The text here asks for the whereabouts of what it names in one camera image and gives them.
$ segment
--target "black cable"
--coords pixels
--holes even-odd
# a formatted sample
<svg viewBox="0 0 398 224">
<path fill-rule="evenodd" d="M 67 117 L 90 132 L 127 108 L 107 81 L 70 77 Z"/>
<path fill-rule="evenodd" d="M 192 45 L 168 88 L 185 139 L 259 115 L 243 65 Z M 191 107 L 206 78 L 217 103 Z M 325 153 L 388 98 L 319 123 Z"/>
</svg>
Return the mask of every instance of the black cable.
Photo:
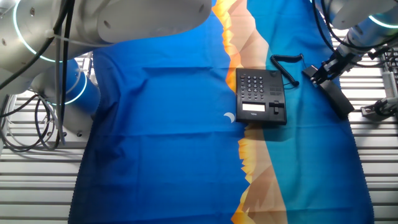
<svg viewBox="0 0 398 224">
<path fill-rule="evenodd" d="M 7 116 L 10 116 L 10 115 L 12 115 L 12 114 L 14 114 L 14 113 L 16 113 L 16 112 L 18 112 L 18 111 L 20 111 L 20 110 L 22 110 L 22 109 L 24 109 L 24 107 L 26 107 L 32 100 L 34 100 L 34 98 L 36 98 L 38 95 L 33 95 L 31 98 L 29 98 L 29 100 L 27 100 L 23 105 L 21 105 L 20 107 L 18 107 L 17 109 L 15 109 L 15 110 L 13 110 L 13 111 L 11 111 L 11 112 L 8 112 L 8 113 L 6 113 L 6 114 L 1 114 L 0 115 L 0 118 L 5 118 L 5 117 L 7 117 Z"/>
<path fill-rule="evenodd" d="M 290 81 L 290 83 L 288 84 L 292 84 L 294 87 L 297 87 L 300 84 L 299 81 L 296 81 L 293 78 L 293 76 L 279 62 L 295 63 L 301 60 L 304 60 L 304 56 L 302 54 L 298 56 L 285 56 L 285 55 L 271 56 L 271 62 Z"/>
<path fill-rule="evenodd" d="M 66 2 L 62 8 L 62 11 L 54 25 L 54 32 L 57 32 L 63 23 L 63 20 L 67 16 L 68 12 L 68 2 Z M 50 47 L 50 44 L 52 43 L 54 37 L 52 38 L 47 38 L 43 44 L 43 46 L 40 48 L 40 50 L 35 54 L 35 56 L 28 62 L 26 65 L 24 65 L 21 69 L 19 69 L 16 73 L 11 75 L 8 79 L 6 79 L 4 82 L 0 84 L 0 90 L 2 90 L 4 87 L 6 87 L 10 82 L 14 81 L 16 78 L 21 76 L 26 70 L 28 70 L 39 58 L 44 54 L 44 52 Z"/>
<path fill-rule="evenodd" d="M 5 106 L 3 106 L 1 108 L 1 114 L 4 114 L 4 112 L 5 112 Z M 46 127 L 44 129 L 43 134 L 40 136 L 42 138 L 47 134 L 47 132 L 49 130 L 49 126 L 50 126 L 50 122 L 49 121 L 50 121 L 50 115 L 51 114 L 50 114 L 50 111 L 47 108 L 46 108 L 46 112 L 47 112 L 47 125 L 46 125 Z M 4 135 L 3 131 L 0 131 L 0 138 L 2 139 L 3 143 L 7 146 L 7 148 L 12 150 L 13 152 L 19 152 L 19 153 L 20 152 L 27 152 L 27 151 L 29 151 L 31 149 L 34 149 L 40 143 L 40 140 L 38 139 L 34 144 L 32 144 L 30 146 L 17 146 L 17 145 L 13 144 L 12 142 L 10 142 L 7 139 L 7 137 Z"/>
<path fill-rule="evenodd" d="M 55 150 L 56 148 L 58 148 L 58 145 L 59 145 L 59 143 L 60 143 L 60 135 L 59 135 L 59 133 L 57 133 L 57 138 L 56 138 L 56 140 L 55 140 L 55 144 L 54 144 L 54 146 L 52 146 L 52 147 L 49 147 L 48 145 L 47 145 L 47 143 L 45 142 L 45 140 L 44 140 L 44 136 L 45 136 L 45 132 L 43 132 L 44 134 L 41 134 L 40 133 L 40 127 L 39 127 L 39 119 L 38 119 L 38 113 L 39 113 L 39 105 L 40 105 L 40 102 L 41 103 L 43 103 L 43 104 L 45 104 L 45 103 L 47 103 L 46 101 L 43 101 L 42 99 L 40 99 L 38 102 L 37 102 L 37 104 L 36 104 L 36 107 L 35 107 L 35 127 L 36 127 L 36 132 L 37 132 L 37 135 L 38 135 L 38 137 L 39 137 L 39 141 L 42 143 L 42 145 L 43 145 L 43 149 L 46 149 L 46 150 L 48 150 L 48 151 L 53 151 L 53 150 Z M 44 108 L 46 109 L 46 112 L 47 112 L 47 116 L 51 116 L 51 113 L 50 113 L 50 111 L 49 111 L 49 109 L 44 105 Z M 53 121 L 53 125 L 52 125 L 52 130 L 51 130 L 51 132 L 54 132 L 54 127 L 55 127 L 55 121 Z"/>
<path fill-rule="evenodd" d="M 66 39 L 69 39 L 69 36 L 70 36 L 70 29 L 72 26 L 74 7 L 75 7 L 75 0 L 70 0 L 67 21 L 65 24 L 65 38 Z M 62 58 L 61 118 L 59 118 L 59 119 L 61 119 L 61 124 L 63 124 L 63 118 L 65 116 L 65 100 L 66 100 L 66 91 L 67 91 L 68 48 L 69 48 L 69 41 L 65 40 L 63 42 L 63 58 Z"/>
</svg>

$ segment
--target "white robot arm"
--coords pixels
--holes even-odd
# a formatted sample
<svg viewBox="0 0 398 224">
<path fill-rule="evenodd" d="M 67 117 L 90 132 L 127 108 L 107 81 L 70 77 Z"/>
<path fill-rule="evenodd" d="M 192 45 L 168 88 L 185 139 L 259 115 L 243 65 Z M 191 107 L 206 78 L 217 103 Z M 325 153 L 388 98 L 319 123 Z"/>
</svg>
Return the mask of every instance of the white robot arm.
<svg viewBox="0 0 398 224">
<path fill-rule="evenodd" d="M 0 83 L 23 67 L 52 36 L 61 7 L 61 0 L 14 2 L 15 6 L 0 16 Z M 7 7 L 10 0 L 2 3 Z M 87 45 L 71 43 L 68 59 L 96 46 L 185 32 L 203 23 L 210 12 L 211 0 L 76 0 L 70 39 Z M 54 66 L 55 48 L 50 45 L 33 66 L 0 91 L 26 91 L 38 74 Z"/>
<path fill-rule="evenodd" d="M 324 15 L 326 24 L 330 23 L 337 29 L 349 29 L 349 31 L 336 50 L 333 50 L 333 46 L 326 40 L 326 44 L 333 50 L 331 57 L 323 62 L 318 69 L 309 69 L 303 72 L 310 76 L 315 86 L 321 86 L 327 92 L 329 99 L 333 101 L 331 103 L 337 105 L 334 106 L 334 108 L 338 108 L 335 111 L 339 116 L 344 117 L 354 109 L 341 91 L 336 91 L 336 88 L 333 88 L 333 91 L 328 91 L 330 80 L 344 72 L 349 72 L 355 65 L 361 66 L 358 62 L 372 49 L 377 53 L 398 44 L 398 1 L 314 1 L 312 3 L 314 11 L 316 7 Z M 375 110 L 377 114 L 391 114 L 391 110 L 396 110 L 398 106 L 397 101 L 397 99 L 385 98 L 382 103 L 376 103 L 373 108 L 363 109 L 363 115 L 374 114 Z"/>
</svg>

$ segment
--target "orange mountain pattern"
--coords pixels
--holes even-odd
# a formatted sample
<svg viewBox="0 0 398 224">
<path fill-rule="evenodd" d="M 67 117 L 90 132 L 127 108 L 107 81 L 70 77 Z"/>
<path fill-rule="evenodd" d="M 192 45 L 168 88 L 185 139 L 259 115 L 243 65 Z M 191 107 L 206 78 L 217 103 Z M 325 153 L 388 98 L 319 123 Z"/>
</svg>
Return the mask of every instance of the orange mountain pattern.
<svg viewBox="0 0 398 224">
<path fill-rule="evenodd" d="M 265 69 L 268 43 L 256 29 L 247 0 L 217 0 L 213 12 L 223 25 L 231 62 L 227 85 L 236 92 L 236 68 Z M 260 126 L 250 124 L 239 141 L 239 156 L 249 187 L 232 217 L 234 224 L 287 224 L 286 207 Z"/>
</svg>

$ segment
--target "blue tablecloth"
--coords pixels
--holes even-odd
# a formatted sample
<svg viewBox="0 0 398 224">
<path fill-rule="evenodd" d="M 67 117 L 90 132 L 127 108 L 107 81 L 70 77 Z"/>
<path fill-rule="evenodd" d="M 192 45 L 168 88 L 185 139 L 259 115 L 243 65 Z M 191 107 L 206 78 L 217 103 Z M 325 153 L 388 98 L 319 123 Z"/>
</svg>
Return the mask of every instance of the blue tablecloth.
<svg viewBox="0 0 398 224">
<path fill-rule="evenodd" d="M 101 103 L 69 223 L 373 223 L 349 122 L 301 75 L 287 125 L 246 126 L 234 69 L 331 52 L 307 0 L 214 0 L 189 32 L 94 52 Z"/>
</svg>

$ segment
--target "white logo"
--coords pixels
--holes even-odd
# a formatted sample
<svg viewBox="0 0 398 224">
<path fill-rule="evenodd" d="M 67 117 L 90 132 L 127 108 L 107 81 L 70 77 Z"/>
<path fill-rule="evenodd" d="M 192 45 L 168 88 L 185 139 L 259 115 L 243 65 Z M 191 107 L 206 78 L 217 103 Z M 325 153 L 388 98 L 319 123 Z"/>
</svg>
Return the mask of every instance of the white logo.
<svg viewBox="0 0 398 224">
<path fill-rule="evenodd" d="M 235 115 L 230 112 L 225 113 L 224 116 L 229 117 L 231 119 L 231 123 L 233 123 L 235 121 Z"/>
</svg>

